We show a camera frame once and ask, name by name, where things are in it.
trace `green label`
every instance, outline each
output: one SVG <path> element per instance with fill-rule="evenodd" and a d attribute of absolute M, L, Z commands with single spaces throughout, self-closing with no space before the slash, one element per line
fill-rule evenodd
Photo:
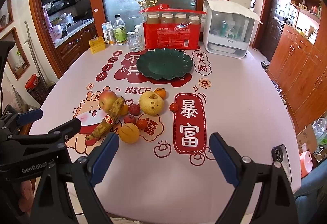
<path fill-rule="evenodd" d="M 116 38 L 117 42 L 122 42 L 122 41 L 127 40 L 125 26 L 114 29 L 114 32 L 115 32 L 115 38 Z"/>

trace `wooden shelf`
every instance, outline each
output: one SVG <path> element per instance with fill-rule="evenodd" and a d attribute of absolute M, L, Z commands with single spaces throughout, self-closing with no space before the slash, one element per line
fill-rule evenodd
<path fill-rule="evenodd" d="M 298 9 L 299 12 L 305 14 L 306 16 L 308 16 L 309 18 L 311 18 L 312 20 L 314 20 L 315 22 L 320 24 L 320 19 L 317 16 L 313 15 L 312 13 L 310 13 L 306 10 L 301 9 L 299 6 L 296 6 L 293 3 L 291 3 L 291 5 L 293 5 L 296 9 Z"/>

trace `white storage box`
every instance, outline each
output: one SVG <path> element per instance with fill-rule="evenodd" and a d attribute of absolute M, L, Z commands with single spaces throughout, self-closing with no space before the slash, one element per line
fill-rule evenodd
<path fill-rule="evenodd" d="M 243 58 L 250 45 L 255 21 L 261 23 L 259 16 L 242 5 L 225 0 L 206 0 L 203 11 L 207 13 L 203 31 L 207 51 Z"/>

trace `small carton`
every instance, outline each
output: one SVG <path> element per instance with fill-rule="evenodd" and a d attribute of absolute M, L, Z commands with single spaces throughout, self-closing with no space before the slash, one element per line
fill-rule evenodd
<path fill-rule="evenodd" d="M 108 39 L 108 35 L 107 35 L 107 29 L 111 28 L 111 27 L 112 27 L 111 21 L 102 24 L 102 31 L 103 31 L 103 35 L 104 35 L 104 41 L 106 43 L 109 43 L 109 39 Z"/>
<path fill-rule="evenodd" d="M 296 140 L 298 141 L 300 154 L 307 150 L 310 153 L 317 150 L 318 144 L 311 124 L 296 136 Z"/>
<path fill-rule="evenodd" d="M 106 49 L 106 43 L 104 42 L 102 36 L 91 39 L 89 41 L 89 45 L 92 54 Z"/>

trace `scalloped plate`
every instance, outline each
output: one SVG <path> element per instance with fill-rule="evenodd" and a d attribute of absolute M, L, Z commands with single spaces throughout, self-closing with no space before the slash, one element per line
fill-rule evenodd
<path fill-rule="evenodd" d="M 171 80 L 189 73 L 192 70 L 193 61 L 184 51 L 156 48 L 142 54 L 136 66 L 138 71 L 146 77 Z"/>

